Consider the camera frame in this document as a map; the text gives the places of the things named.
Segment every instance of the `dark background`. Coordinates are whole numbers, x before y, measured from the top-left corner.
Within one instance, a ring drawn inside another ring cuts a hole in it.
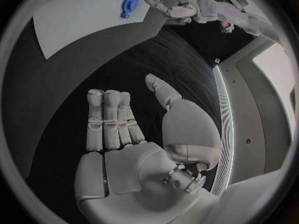
[[[2,14],[2,23],[0,25],[0,30],[2,31],[7,23],[9,17],[12,15],[13,11],[19,5],[22,0],[0,0],[1,5],[1,14]],[[286,13],[289,15],[290,19],[294,23],[295,27],[298,30],[299,24],[299,0],[277,0],[277,2],[285,9]],[[176,28],[176,31],[185,37],[185,39],[192,45],[196,46],[194,40],[188,38],[188,30],[182,31],[182,28]],[[213,61],[213,57],[206,53],[203,54],[204,58],[208,62]],[[299,217],[299,179],[296,179],[296,182],[293,184],[293,187],[289,190],[288,195],[284,201],[280,204],[277,210],[271,215],[267,223],[298,223]],[[5,208],[2,210],[3,220],[9,220],[10,223],[30,221],[34,223],[33,220],[27,215],[27,213],[22,209],[22,207],[15,200],[13,195],[10,193],[9,188],[6,186],[3,179],[0,182],[2,202],[5,205]]]

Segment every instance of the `humanoid robot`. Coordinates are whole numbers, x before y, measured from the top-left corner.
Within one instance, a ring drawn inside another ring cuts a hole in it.
[[[90,90],[87,153],[75,195],[90,223],[170,223],[207,191],[200,171],[219,161],[220,135],[211,117],[168,83],[148,74],[146,85],[167,110],[163,147],[147,142],[130,108],[130,94]],[[185,164],[196,164],[193,175]]]
[[[163,4],[165,0],[145,1],[163,13],[165,17],[174,21],[174,24],[184,25],[190,23],[192,19],[198,23],[218,20],[228,24],[221,26],[222,32],[231,33],[236,25],[249,34],[263,35],[271,40],[277,40],[273,34],[273,28],[268,22],[225,1],[178,0],[179,5],[173,7],[166,7]]]

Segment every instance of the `blue object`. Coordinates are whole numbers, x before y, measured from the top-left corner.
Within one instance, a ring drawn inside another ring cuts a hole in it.
[[[122,18],[129,18],[130,13],[135,11],[139,5],[139,0],[124,0],[123,1],[123,13],[121,14]]]

